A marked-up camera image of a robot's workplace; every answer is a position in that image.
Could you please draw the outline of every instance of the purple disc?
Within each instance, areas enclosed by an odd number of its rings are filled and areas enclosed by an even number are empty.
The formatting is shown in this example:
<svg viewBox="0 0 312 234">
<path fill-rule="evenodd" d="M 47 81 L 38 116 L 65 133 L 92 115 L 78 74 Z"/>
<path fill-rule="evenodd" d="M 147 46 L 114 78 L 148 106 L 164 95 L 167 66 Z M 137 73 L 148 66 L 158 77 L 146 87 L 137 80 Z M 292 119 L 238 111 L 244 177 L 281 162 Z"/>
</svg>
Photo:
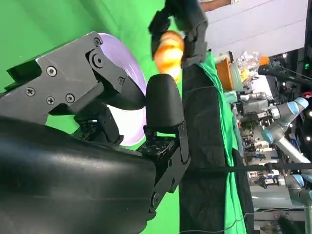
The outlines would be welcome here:
<svg viewBox="0 0 312 234">
<path fill-rule="evenodd" d="M 117 38 L 106 33 L 99 33 L 99 35 L 103 41 L 101 49 L 104 55 L 116 66 L 124 69 L 145 94 L 146 81 L 136 58 Z M 143 131 L 143 126 L 146 124 L 145 107 L 137 111 L 125 111 L 112 106 L 109 106 L 109 108 L 120 134 L 124 135 L 121 145 L 132 146 L 138 144 L 145 137 Z"/>
</svg>

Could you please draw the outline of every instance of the screw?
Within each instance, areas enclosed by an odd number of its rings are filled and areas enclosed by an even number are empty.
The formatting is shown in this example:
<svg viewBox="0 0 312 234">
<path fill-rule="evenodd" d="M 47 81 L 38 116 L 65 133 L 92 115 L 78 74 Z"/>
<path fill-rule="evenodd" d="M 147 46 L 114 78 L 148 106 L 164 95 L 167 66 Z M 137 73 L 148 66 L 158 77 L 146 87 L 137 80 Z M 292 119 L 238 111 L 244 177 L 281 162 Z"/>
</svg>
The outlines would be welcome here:
<svg viewBox="0 0 312 234">
<path fill-rule="evenodd" d="M 123 84 L 123 81 L 124 81 L 124 78 L 122 78 L 122 77 L 119 77 L 119 78 L 118 78 L 119 84 Z"/>
<path fill-rule="evenodd" d="M 92 63 L 96 68 L 102 68 L 104 66 L 104 60 L 99 53 L 95 53 L 92 56 Z"/>
<path fill-rule="evenodd" d="M 72 94 L 66 95 L 66 101 L 67 101 L 68 103 L 73 103 L 73 102 L 75 101 L 74 95 L 72 95 Z"/>
<path fill-rule="evenodd" d="M 49 105 L 53 105 L 53 104 L 55 103 L 54 97 L 47 97 L 47 103 L 48 103 Z"/>
<path fill-rule="evenodd" d="M 101 45 L 101 40 L 99 38 L 94 38 L 94 45 L 100 46 Z"/>
<path fill-rule="evenodd" d="M 35 95 L 35 90 L 33 88 L 28 87 L 27 90 L 26 90 L 26 95 L 30 96 L 30 97 L 34 96 Z"/>
<path fill-rule="evenodd" d="M 55 77 L 57 75 L 57 70 L 55 67 L 49 66 L 47 67 L 47 74 L 51 77 Z"/>
<path fill-rule="evenodd" d="M 159 193 L 154 193 L 153 200 L 152 200 L 152 207 L 156 208 L 156 206 L 159 204 L 160 195 Z"/>
</svg>

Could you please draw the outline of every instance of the green cloth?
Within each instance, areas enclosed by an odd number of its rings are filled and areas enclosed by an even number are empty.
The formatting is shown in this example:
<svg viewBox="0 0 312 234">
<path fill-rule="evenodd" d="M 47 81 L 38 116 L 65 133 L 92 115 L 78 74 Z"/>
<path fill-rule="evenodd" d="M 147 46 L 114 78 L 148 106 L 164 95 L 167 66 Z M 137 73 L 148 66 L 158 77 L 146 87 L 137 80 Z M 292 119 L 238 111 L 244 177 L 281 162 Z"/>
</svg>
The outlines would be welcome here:
<svg viewBox="0 0 312 234">
<path fill-rule="evenodd" d="M 231 90 L 224 93 L 224 97 L 227 103 L 237 102 L 237 95 L 235 90 Z"/>
<path fill-rule="evenodd" d="M 119 38 L 136 57 L 148 80 L 157 73 L 151 59 L 148 26 L 164 3 L 165 0 L 1 1 L 0 92 L 13 81 L 7 69 L 91 31 Z M 78 127 L 72 116 L 49 116 L 47 125 L 68 133 Z M 166 194 L 156 217 L 148 222 L 143 233 L 179 233 L 178 190 L 173 195 Z"/>
<path fill-rule="evenodd" d="M 211 52 L 208 52 L 204 63 L 200 67 L 205 71 L 206 75 L 214 83 L 218 90 L 218 100 L 220 108 L 221 130 L 225 148 L 225 156 L 229 166 L 234 166 L 232 158 L 232 148 L 237 149 L 237 141 L 233 130 L 231 112 L 229 104 L 226 102 L 221 81 L 217 75 L 215 68 L 215 59 Z M 225 223 L 224 229 L 227 229 L 225 234 L 245 234 L 246 227 L 243 219 L 243 214 L 240 206 L 239 197 L 237 194 L 235 174 L 228 173 L 226 182 L 225 195 Z"/>
</svg>

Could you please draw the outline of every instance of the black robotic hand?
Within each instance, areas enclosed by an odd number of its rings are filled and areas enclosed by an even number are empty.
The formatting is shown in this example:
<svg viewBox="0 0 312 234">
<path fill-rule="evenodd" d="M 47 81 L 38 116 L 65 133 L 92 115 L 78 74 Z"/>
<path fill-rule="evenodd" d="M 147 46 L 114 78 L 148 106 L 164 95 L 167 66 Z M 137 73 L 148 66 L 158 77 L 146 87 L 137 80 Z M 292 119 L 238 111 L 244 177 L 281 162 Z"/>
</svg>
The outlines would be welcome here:
<svg viewBox="0 0 312 234">
<path fill-rule="evenodd" d="M 152 56 L 159 47 L 161 35 L 170 26 L 170 16 L 174 17 L 178 29 L 186 34 L 182 68 L 203 62 L 207 51 L 205 33 L 208 21 L 198 0 L 166 0 L 164 8 L 156 12 L 149 26 Z"/>
<path fill-rule="evenodd" d="M 144 96 L 101 43 L 92 32 L 9 70 L 16 83 L 0 95 L 0 234 L 137 234 L 184 175 L 176 83 L 155 75 Z M 122 136 L 106 103 L 146 106 L 137 151 L 116 146 Z M 48 114 L 74 114 L 81 131 L 45 126 Z"/>
</svg>

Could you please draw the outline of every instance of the white wall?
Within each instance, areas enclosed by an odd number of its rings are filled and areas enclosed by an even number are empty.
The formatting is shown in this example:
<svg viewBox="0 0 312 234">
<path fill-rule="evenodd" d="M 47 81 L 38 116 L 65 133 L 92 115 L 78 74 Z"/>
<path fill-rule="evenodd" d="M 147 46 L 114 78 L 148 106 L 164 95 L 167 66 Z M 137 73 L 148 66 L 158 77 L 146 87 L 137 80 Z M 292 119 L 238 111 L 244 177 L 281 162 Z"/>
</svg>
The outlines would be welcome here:
<svg viewBox="0 0 312 234">
<path fill-rule="evenodd" d="M 206 13 L 208 48 L 215 55 L 245 51 L 264 56 L 304 47 L 308 0 L 241 0 Z"/>
<path fill-rule="evenodd" d="M 272 97 L 272 92 L 266 76 L 257 75 L 258 79 L 252 81 L 253 93 L 265 92 L 268 97 Z"/>
</svg>

